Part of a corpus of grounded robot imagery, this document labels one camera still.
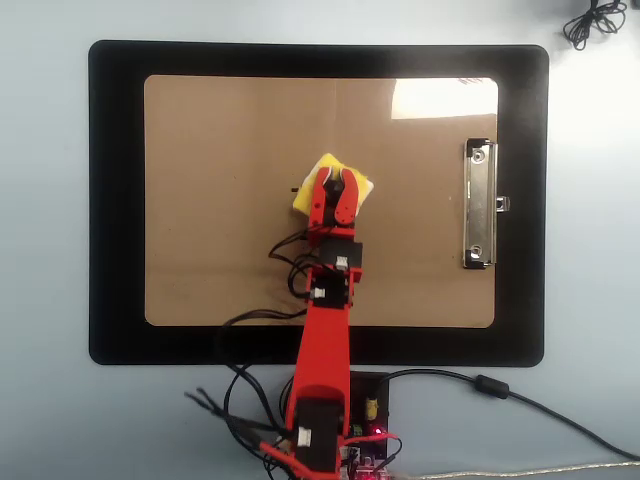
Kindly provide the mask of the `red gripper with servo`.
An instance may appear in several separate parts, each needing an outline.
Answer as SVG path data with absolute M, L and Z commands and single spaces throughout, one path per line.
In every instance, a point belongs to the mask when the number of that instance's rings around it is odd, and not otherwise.
M 359 188 L 354 173 L 340 171 L 339 181 L 332 179 L 333 168 L 321 167 L 312 187 L 307 239 L 319 246 L 330 238 L 353 240 L 358 209 Z

